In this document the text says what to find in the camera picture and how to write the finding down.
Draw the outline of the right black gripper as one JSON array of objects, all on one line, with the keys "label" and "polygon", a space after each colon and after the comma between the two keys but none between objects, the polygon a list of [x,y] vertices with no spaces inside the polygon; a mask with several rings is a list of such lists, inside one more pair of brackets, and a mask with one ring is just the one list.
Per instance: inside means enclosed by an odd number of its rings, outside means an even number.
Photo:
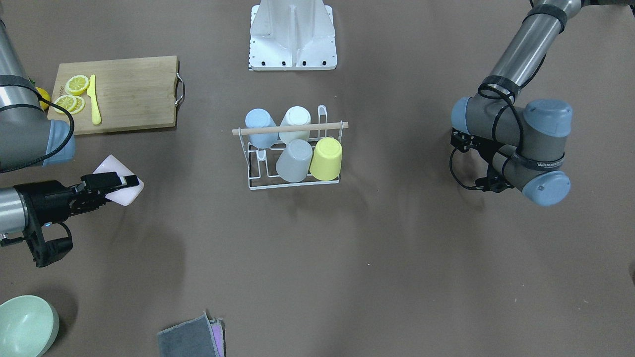
[{"label": "right black gripper", "polygon": [[89,174],[82,183],[64,186],[59,181],[40,181],[15,185],[23,201],[30,202],[28,217],[36,217],[41,224],[64,222],[69,217],[93,212],[107,203],[101,194],[140,185],[137,176],[119,176],[116,172]]}]

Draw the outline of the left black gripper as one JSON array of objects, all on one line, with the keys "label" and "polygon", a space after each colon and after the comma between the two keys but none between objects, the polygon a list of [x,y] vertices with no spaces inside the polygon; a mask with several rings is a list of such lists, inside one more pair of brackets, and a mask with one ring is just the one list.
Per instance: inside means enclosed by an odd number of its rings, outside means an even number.
[{"label": "left black gripper", "polygon": [[477,179],[475,185],[477,190],[494,193],[501,193],[506,189],[514,188],[514,185],[507,181],[504,176],[497,172],[492,166],[487,167],[486,176]]}]

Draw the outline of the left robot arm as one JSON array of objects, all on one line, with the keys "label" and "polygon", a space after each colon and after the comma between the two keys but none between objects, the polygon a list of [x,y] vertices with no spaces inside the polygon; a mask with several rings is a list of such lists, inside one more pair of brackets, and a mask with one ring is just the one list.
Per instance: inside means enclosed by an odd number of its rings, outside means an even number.
[{"label": "left robot arm", "polygon": [[517,189],[539,206],[553,206],[569,194],[571,181],[562,165],[572,130],[572,107],[556,99],[533,100],[524,108],[515,102],[583,5],[581,0],[534,1],[476,95],[454,104],[454,151],[477,151],[487,165],[485,176],[464,185],[465,189],[495,193]]}]

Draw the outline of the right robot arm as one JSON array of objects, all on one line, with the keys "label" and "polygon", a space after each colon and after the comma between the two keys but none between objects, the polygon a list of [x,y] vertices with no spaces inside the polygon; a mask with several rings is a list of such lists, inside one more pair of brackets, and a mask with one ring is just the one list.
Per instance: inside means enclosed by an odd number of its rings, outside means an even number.
[{"label": "right robot arm", "polygon": [[[40,94],[19,61],[2,21],[0,47],[1,173],[72,160],[76,149],[73,126],[64,120],[49,120],[46,117],[39,104]],[[128,176],[137,178],[112,155],[102,162],[95,173],[108,172],[106,169],[114,169],[121,183]],[[128,206],[143,188],[144,183],[139,180],[132,188],[115,189],[115,192],[122,193],[109,193],[105,199],[114,199],[114,202]],[[30,218],[26,207],[16,189],[1,189],[2,234],[17,233],[26,227]]]}]

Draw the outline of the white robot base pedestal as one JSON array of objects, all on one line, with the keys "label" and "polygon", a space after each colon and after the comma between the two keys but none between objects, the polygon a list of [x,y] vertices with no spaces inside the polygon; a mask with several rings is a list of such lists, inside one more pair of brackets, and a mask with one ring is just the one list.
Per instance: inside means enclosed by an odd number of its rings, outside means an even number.
[{"label": "white robot base pedestal", "polygon": [[249,70],[336,69],[333,9],[323,1],[262,0],[250,16]]}]

